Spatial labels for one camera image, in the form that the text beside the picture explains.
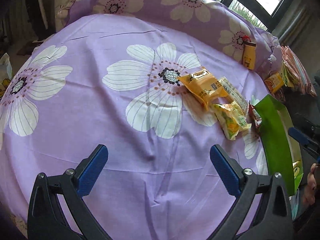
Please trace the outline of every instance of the grass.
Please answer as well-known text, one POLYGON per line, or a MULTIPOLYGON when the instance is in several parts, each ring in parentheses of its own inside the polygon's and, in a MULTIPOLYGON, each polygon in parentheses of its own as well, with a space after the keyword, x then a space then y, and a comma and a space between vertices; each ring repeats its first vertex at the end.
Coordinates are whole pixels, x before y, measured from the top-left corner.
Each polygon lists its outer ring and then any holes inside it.
POLYGON ((235 13, 241 15, 244 19, 251 22, 253 26, 267 30, 267 27, 257 18, 255 15, 250 12, 246 7, 244 7, 240 2, 233 0, 230 4, 229 9, 235 13))

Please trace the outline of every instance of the purple bedsheet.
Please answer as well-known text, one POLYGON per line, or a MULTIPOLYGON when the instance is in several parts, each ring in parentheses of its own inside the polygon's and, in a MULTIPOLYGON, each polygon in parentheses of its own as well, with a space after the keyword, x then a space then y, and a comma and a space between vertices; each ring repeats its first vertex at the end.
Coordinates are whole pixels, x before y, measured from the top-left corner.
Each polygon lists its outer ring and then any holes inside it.
POLYGON ((261 76, 279 67, 277 39, 211 0, 68 0, 59 16, 66 27, 33 53, 0 104, 0 201, 26 220, 38 173, 62 174, 104 144, 109 160, 84 201, 113 239, 206 239, 235 200, 210 147, 260 174, 266 161, 252 130, 226 140, 176 77, 205 66, 261 100, 261 77, 237 62, 239 36, 257 43, 261 76), (272 69, 261 68, 272 53, 272 69))

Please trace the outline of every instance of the person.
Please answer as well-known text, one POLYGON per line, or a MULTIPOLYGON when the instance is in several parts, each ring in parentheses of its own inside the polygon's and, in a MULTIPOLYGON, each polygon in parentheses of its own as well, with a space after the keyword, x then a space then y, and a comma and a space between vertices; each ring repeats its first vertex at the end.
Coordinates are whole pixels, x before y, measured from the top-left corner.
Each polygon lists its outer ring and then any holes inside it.
POLYGON ((308 185, 305 187, 303 195, 303 203, 313 205, 316 201, 315 192, 317 189, 317 183, 314 176, 314 172, 317 164, 314 163, 310 168, 310 173, 308 174, 308 185))

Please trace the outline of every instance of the blue gripper pad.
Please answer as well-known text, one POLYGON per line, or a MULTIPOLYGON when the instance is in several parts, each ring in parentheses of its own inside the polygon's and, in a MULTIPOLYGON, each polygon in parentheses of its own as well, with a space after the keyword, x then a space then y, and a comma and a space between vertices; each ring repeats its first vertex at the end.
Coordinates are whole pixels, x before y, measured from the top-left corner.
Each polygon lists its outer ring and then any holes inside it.
POLYGON ((210 160, 217 170, 228 193, 238 198, 241 195, 239 188, 240 179, 215 145, 210 149, 210 160))
POLYGON ((303 134, 302 132, 300 132, 299 130, 297 130, 294 127, 290 127, 288 129, 288 134, 295 139, 298 143, 300 143, 303 146, 308 146, 309 144, 309 140, 308 137, 306 137, 305 134, 303 134))
POLYGON ((102 145, 78 178, 77 193, 80 198, 89 195, 107 160, 108 149, 102 145))

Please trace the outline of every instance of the window frame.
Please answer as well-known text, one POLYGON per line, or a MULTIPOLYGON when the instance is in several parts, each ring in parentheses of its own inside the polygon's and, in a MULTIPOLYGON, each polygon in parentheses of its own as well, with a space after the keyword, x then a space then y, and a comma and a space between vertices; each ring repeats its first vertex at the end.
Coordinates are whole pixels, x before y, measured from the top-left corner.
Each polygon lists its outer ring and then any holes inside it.
MULTIPOLYGON (((233 0, 221 0, 221 3, 229 7, 233 0)), ((257 0, 237 0, 251 11, 272 32, 281 21, 293 0, 281 0, 270 15, 257 0)))

